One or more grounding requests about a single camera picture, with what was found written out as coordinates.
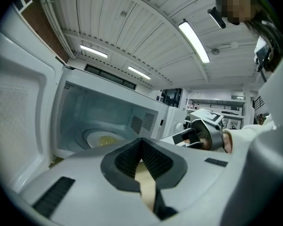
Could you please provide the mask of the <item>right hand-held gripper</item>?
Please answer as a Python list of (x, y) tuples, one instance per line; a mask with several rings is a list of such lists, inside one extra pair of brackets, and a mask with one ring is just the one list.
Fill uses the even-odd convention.
[(206, 109), (190, 113), (191, 128), (172, 137), (177, 146), (217, 150), (224, 146), (223, 116)]

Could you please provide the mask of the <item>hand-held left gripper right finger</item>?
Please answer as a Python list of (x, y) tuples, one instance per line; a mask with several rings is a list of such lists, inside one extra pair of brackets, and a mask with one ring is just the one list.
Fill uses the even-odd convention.
[(227, 204), (238, 185), (247, 146), (232, 154), (190, 149), (143, 139), (144, 154), (153, 155), (156, 179), (154, 211), (141, 217), (143, 226), (225, 226)]

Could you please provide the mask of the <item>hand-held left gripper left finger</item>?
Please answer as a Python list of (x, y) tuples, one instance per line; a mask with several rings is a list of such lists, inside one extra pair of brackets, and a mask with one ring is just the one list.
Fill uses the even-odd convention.
[(32, 180), (23, 199), (61, 226), (152, 226), (159, 218), (142, 201), (136, 168), (145, 146), (139, 138), (75, 153)]

